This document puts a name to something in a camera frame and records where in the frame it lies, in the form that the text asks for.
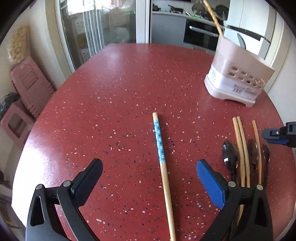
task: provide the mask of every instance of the oven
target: oven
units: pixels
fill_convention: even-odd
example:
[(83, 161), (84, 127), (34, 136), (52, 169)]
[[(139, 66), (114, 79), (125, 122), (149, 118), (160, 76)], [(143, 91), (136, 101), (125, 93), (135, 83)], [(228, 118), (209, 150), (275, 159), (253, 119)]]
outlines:
[(216, 27), (207, 23), (187, 19), (184, 47), (199, 48), (210, 53), (216, 51), (219, 33)]

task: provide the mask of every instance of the red speckled table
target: red speckled table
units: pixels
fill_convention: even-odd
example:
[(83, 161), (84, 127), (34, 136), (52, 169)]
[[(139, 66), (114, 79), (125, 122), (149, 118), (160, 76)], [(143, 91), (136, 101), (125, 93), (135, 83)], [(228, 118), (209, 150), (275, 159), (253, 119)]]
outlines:
[[(104, 171), (81, 213), (101, 240), (169, 240), (152, 112), (157, 111), (178, 240), (199, 240), (218, 214), (196, 175), (205, 158), (225, 178), (225, 139), (236, 142), (232, 117), (283, 125), (268, 96), (253, 108), (211, 97), (204, 78), (213, 56), (166, 45), (108, 45), (81, 66), (52, 97), (22, 153), (12, 206), (26, 225), (34, 188), (73, 179), (93, 158)], [(292, 150), (270, 145), (267, 196), (274, 237), (292, 218), (296, 169)], [(61, 211), (58, 210), (67, 234)]]

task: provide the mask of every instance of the black spoon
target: black spoon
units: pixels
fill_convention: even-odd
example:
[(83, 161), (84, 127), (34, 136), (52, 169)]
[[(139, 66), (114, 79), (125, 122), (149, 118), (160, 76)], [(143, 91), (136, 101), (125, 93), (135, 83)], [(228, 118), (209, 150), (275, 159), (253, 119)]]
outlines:
[(249, 161), (252, 164), (252, 171), (251, 171), (251, 180), (252, 186), (255, 186), (258, 183), (258, 177), (256, 177), (256, 170), (258, 164), (258, 149), (256, 141), (253, 138), (248, 140), (248, 153), (249, 153)]
[(270, 149), (265, 143), (262, 145), (262, 154), (263, 154), (263, 158), (265, 160), (263, 188), (266, 189), (267, 179), (268, 179), (268, 165), (269, 165), (269, 161), (270, 161)]
[(239, 153), (236, 146), (229, 140), (224, 141), (222, 145), (222, 157), (227, 169), (230, 172), (231, 181), (237, 183), (237, 164)]
[[(222, 145), (222, 157), (227, 169), (230, 172), (231, 181), (237, 183), (237, 164), (239, 161), (239, 153), (237, 147), (229, 140), (224, 141)], [(238, 211), (235, 213), (231, 226), (225, 235), (225, 240), (230, 240), (235, 234), (237, 227)]]

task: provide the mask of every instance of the pink stool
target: pink stool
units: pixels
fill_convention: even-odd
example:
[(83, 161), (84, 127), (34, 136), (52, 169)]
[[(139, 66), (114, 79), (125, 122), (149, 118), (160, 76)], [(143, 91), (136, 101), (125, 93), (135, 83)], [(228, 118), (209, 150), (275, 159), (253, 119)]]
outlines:
[(10, 76), (22, 103), (37, 118), (54, 94), (52, 84), (31, 56), (15, 66)]
[(26, 114), (27, 110), (18, 100), (11, 104), (0, 124), (7, 135), (22, 150), (34, 125), (34, 120)]

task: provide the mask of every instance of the wooden stick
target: wooden stick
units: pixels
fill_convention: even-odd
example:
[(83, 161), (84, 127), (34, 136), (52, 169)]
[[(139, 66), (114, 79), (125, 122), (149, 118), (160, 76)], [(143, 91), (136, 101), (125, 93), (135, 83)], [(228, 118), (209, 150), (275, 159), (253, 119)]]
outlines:
[[(237, 123), (236, 117), (232, 118), (232, 122), (233, 122), (233, 126), (234, 126), (235, 136), (237, 138), (237, 149), (238, 149), (238, 152), (239, 152), (239, 171), (240, 171), (241, 186), (244, 187), (245, 186), (245, 180), (246, 180), (246, 171), (245, 171), (245, 165), (244, 165), (244, 150), (243, 150), (243, 147), (242, 147), (242, 138), (241, 138), (241, 135), (240, 135), (239, 125)], [(242, 216), (243, 209), (244, 209), (244, 206), (240, 205), (239, 206), (239, 215), (238, 215), (237, 223), (239, 222), (239, 220), (240, 220), (240, 218)]]
[(165, 163), (165, 153), (164, 153), (164, 149), (163, 149), (163, 141), (161, 139), (160, 126), (159, 126), (157, 113), (153, 112), (152, 116), (153, 116), (154, 130), (155, 130), (155, 136), (156, 136), (156, 144), (157, 144), (157, 149), (158, 149), (161, 178), (163, 181), (163, 192), (165, 195), (165, 206), (166, 206), (167, 216), (168, 216), (168, 227), (170, 230), (170, 240), (176, 241), (172, 200), (170, 197), (170, 186), (168, 183), (168, 171), (167, 171), (166, 163)]
[(213, 10), (211, 9), (210, 5), (208, 4), (207, 0), (203, 0), (203, 3), (204, 3), (204, 5), (205, 5), (205, 7), (207, 8), (207, 11), (208, 11), (209, 14), (211, 15), (211, 17), (212, 17), (212, 19), (213, 19), (213, 21), (214, 21), (214, 23), (215, 23), (215, 25), (216, 25), (216, 28), (217, 28), (217, 30), (218, 30), (219, 35), (223, 36), (222, 29), (221, 29), (221, 27), (220, 27), (220, 25), (219, 25), (219, 23), (218, 23), (218, 20), (217, 20), (217, 18), (216, 18), (216, 16), (215, 16)]
[(260, 139), (258, 135), (257, 125), (254, 120), (252, 120), (252, 124), (253, 124), (255, 140), (256, 140), (257, 150), (258, 150), (258, 184), (262, 184), (262, 157), (261, 157)]
[(246, 180), (247, 180), (247, 188), (250, 187), (250, 162), (249, 162), (249, 154), (248, 154), (248, 149), (247, 149), (247, 142), (246, 142), (246, 137), (244, 135), (244, 128), (242, 126), (242, 121), (240, 117), (237, 117), (237, 123), (239, 125), (239, 132), (242, 137), (242, 147), (244, 150), (244, 165), (246, 169)]

